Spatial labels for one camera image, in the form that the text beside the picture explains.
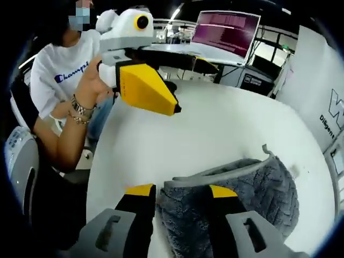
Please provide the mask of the person's left hand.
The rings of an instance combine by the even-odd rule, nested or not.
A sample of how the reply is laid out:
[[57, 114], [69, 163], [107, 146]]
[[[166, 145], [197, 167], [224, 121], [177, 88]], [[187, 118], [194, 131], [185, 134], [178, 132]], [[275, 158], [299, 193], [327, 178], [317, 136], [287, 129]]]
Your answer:
[[97, 55], [90, 61], [74, 93], [77, 102], [86, 109], [92, 109], [95, 104], [114, 95], [112, 89], [99, 76], [97, 65], [101, 60], [101, 56]]

